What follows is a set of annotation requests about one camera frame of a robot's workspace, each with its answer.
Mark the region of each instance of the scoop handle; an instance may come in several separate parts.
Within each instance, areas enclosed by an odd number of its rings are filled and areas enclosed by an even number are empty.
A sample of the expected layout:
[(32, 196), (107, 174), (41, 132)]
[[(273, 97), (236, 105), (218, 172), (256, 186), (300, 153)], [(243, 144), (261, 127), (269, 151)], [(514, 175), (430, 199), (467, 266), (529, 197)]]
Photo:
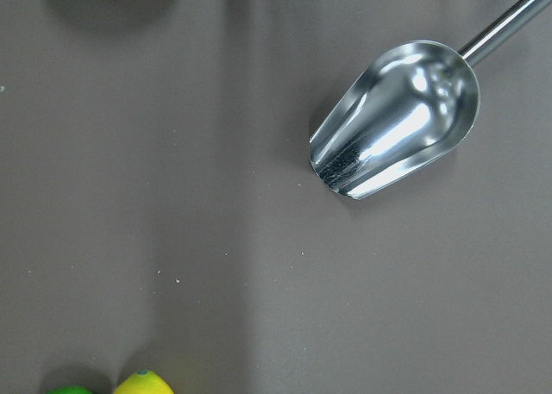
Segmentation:
[(551, 2), (552, 0), (519, 0), (458, 53), (469, 65), (479, 64)]

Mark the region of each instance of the citrus fruit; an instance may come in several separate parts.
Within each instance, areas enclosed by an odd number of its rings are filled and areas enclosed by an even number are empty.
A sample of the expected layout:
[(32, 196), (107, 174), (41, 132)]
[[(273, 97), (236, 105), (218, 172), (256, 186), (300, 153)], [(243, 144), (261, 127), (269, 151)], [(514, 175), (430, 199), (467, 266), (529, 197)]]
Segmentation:
[(57, 390), (49, 391), (47, 394), (92, 394), (90, 391), (83, 387), (63, 387)]
[(113, 394), (174, 394), (174, 392), (155, 372), (140, 370), (125, 379)]

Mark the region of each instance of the metal scoop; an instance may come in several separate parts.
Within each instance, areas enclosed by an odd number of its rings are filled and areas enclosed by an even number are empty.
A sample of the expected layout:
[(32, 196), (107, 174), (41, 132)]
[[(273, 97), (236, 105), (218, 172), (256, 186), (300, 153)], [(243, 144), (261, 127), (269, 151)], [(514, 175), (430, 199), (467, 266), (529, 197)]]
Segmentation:
[(310, 138), (310, 162), (333, 191), (355, 199), (442, 157), (477, 116), (475, 66), (552, 0), (520, 0), (459, 52), (413, 41), (384, 53)]

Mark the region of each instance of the gray countertop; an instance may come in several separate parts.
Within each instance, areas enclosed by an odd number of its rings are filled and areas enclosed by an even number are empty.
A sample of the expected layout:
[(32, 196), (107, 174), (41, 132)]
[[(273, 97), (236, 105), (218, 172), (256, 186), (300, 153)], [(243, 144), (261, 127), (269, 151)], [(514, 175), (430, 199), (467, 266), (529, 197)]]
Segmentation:
[(552, 390), (552, 9), (453, 153), (364, 200), (309, 134), (386, 49), (516, 0), (2, 0), (0, 384)]

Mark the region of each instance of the yellow lemon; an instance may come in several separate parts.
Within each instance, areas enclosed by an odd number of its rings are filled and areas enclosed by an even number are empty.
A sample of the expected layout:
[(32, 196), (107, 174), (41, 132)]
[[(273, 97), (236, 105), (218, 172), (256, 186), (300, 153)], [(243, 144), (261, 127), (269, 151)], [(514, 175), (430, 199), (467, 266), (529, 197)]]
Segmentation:
[(174, 394), (174, 392), (155, 372), (140, 370), (125, 379), (113, 394)]

